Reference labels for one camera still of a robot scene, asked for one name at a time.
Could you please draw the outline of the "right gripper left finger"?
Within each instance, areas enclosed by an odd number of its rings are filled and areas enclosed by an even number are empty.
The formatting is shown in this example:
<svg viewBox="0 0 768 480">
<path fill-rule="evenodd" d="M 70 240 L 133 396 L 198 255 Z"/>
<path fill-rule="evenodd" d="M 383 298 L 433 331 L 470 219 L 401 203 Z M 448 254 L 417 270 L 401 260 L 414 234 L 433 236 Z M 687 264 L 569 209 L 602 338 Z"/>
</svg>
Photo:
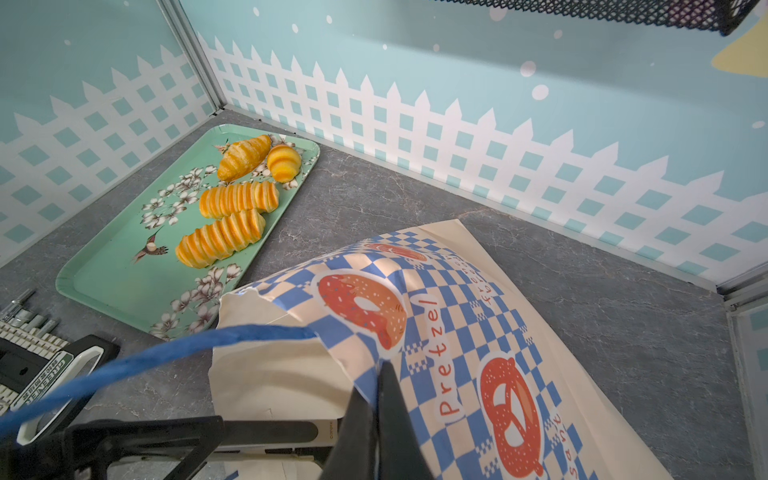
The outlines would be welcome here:
<svg viewBox="0 0 768 480">
<path fill-rule="evenodd" d="M 374 479 L 377 444 L 376 410 L 358 390 L 353 390 L 338 441 L 322 468 L 320 479 Z"/>
</svg>

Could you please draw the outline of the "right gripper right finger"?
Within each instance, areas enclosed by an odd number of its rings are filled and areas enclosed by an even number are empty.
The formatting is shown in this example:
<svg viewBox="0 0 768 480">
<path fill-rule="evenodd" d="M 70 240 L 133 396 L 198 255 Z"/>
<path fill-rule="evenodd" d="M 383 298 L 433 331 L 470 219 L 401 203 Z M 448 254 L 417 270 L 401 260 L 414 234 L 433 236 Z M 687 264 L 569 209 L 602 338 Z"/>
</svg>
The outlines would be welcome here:
<svg viewBox="0 0 768 480">
<path fill-rule="evenodd" d="M 433 480 L 391 362 L 384 362 L 378 375 L 377 421 L 378 478 Z"/>
</svg>

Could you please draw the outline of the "checkered paper bag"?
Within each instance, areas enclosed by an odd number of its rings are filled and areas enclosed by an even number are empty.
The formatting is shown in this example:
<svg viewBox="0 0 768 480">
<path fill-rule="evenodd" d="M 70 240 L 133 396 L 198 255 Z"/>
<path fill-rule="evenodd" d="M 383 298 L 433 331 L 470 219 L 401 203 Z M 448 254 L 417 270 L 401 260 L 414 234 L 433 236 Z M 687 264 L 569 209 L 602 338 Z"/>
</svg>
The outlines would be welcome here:
<svg viewBox="0 0 768 480">
<path fill-rule="evenodd" d="M 224 296 L 219 324 L 104 364 L 1 417 L 1 447 L 50 412 L 202 351 L 225 420 L 376 410 L 391 362 L 434 479 L 665 479 L 668 471 L 458 221 L 354 243 Z M 220 462 L 230 479 L 320 479 L 308 460 Z"/>
</svg>

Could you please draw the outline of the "black metal tongs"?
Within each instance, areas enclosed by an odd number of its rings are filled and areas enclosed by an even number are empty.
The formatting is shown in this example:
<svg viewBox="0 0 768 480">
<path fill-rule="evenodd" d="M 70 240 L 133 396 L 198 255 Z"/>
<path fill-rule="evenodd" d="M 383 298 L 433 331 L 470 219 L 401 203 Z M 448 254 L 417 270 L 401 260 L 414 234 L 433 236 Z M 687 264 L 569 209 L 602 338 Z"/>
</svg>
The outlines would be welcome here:
<svg viewBox="0 0 768 480">
<path fill-rule="evenodd" d="M 343 420 L 225 420 L 220 416 L 71 426 L 27 445 L 1 447 L 3 479 L 105 479 L 114 464 L 174 462 L 191 479 L 210 462 L 308 460 L 319 466 Z"/>
</svg>

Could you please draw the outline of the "long twisted bread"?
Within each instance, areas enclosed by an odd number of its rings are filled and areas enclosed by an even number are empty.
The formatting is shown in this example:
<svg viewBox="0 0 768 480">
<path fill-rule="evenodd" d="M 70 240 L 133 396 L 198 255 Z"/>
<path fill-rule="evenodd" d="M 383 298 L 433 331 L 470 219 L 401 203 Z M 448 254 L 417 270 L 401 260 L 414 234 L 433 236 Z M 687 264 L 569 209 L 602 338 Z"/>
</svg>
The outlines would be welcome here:
<svg viewBox="0 0 768 480">
<path fill-rule="evenodd" d="M 199 200 L 203 217 L 220 219 L 240 211 L 271 213 L 279 207 L 279 192 L 270 182 L 247 182 L 205 191 Z"/>
</svg>

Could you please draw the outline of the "egg tart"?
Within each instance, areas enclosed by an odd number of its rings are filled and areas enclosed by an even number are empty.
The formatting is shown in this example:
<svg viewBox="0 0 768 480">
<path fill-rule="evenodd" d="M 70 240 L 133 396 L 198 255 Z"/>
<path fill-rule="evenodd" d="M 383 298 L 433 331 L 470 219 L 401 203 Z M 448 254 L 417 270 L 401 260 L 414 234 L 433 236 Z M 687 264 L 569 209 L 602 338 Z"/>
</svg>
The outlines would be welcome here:
<svg viewBox="0 0 768 480">
<path fill-rule="evenodd" d="M 273 147 L 267 155 L 267 169 L 278 183 L 289 183 L 299 173 L 301 156 L 292 147 L 281 144 Z"/>
</svg>

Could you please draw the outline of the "small croissant bread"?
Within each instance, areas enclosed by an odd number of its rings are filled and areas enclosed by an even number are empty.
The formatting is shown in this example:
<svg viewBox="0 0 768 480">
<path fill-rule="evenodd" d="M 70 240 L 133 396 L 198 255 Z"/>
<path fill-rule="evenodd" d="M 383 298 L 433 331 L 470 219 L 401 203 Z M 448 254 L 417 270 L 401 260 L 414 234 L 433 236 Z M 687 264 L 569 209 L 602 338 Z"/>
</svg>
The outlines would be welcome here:
<svg viewBox="0 0 768 480">
<path fill-rule="evenodd" d="M 256 169 L 272 148 L 269 135 L 217 146 L 222 159 L 217 169 L 220 181 L 232 182 Z"/>
</svg>

